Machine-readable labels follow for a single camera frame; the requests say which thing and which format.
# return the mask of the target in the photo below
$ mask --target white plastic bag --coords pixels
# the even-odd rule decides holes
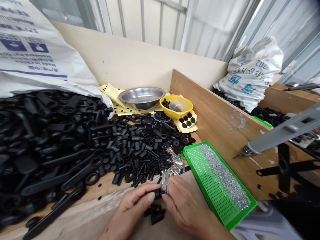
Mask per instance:
[[[238,47],[228,66],[228,74],[213,87],[240,101],[251,112],[264,98],[274,76],[281,70],[283,52],[275,37],[265,37],[252,48]]]
[[[28,0],[0,0],[0,81],[1,98],[60,89],[113,106],[80,54]]]

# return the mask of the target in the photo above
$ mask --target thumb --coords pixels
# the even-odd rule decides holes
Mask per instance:
[[[155,198],[155,193],[150,192],[146,196],[140,199],[140,201],[132,208],[133,215],[137,218],[151,206]]]

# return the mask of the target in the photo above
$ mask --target white sack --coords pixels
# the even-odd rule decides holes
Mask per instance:
[[[238,47],[228,66],[228,74],[213,87],[240,101],[251,112],[264,98],[274,76],[280,72],[283,52],[275,37],[265,37],[252,48]]]
[[[0,82],[1,98],[59,89],[113,106],[80,54],[28,0],[0,0]]]

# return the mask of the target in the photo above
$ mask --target green plastic tray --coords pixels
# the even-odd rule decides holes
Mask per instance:
[[[241,210],[232,200],[230,200],[228,195],[225,194],[225,189],[220,187],[220,180],[213,173],[212,167],[208,164],[205,154],[199,148],[199,145],[201,144],[210,146],[223,164],[226,165],[232,175],[237,179],[251,201],[248,208]],[[226,229],[231,231],[257,206],[257,201],[208,141],[186,146],[183,148],[183,153],[188,160],[191,170],[211,211],[217,216]]]

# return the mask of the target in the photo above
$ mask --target metal bowl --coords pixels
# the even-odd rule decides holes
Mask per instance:
[[[166,94],[161,88],[141,87],[132,88],[119,94],[118,98],[130,107],[138,110],[147,110],[155,107]]]

